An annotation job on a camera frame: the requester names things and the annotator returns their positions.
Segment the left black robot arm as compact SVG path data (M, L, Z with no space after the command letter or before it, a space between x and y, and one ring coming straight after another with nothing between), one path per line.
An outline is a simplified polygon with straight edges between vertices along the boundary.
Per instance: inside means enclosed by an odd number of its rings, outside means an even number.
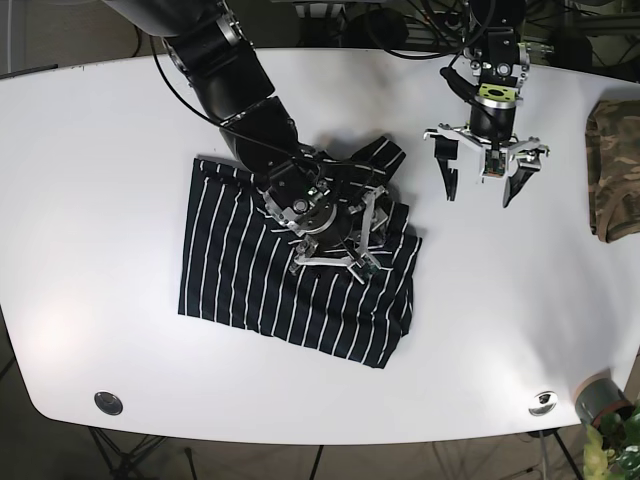
M537 137L515 134L521 90L531 70L532 43L521 39L526 16L524 1L466 1L460 33L438 19L427 1L421 3L435 29L457 41L451 61L440 69L449 89L469 105L462 126L441 123L424 132L434 141L434 156L446 197L456 199L459 172L454 162L465 145L479 158L479 176L503 179L502 205L508 207L541 169L540 157L549 147Z

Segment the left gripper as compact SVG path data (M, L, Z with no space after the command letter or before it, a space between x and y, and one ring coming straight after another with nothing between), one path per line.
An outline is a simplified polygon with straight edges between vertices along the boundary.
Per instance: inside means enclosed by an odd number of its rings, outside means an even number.
M463 126L441 123L424 132L435 141L434 155L442 175L446 198L457 194L458 170L450 161L458 158L458 147L465 145L480 156L482 177L509 176L502 205L507 208L532 176L541 170L540 157L549 147L537 137L520 140L513 133L519 90L500 85L481 85L470 96L471 114Z

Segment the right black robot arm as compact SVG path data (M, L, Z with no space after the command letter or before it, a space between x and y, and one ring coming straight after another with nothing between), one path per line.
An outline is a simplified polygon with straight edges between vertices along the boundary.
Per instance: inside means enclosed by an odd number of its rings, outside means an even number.
M384 186L370 163L338 161L302 144L240 22L224 1L111 1L109 7L159 38L234 157L257 179L269 215L300 241L289 269L330 267L361 284L383 267L370 236L388 221Z

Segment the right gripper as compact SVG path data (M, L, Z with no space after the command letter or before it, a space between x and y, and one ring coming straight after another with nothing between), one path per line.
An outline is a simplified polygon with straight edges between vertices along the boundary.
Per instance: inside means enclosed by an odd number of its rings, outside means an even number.
M258 191L269 216L296 236L288 270L348 271L360 284L379 272L370 246L387 240L385 210L393 165L287 160L258 171Z

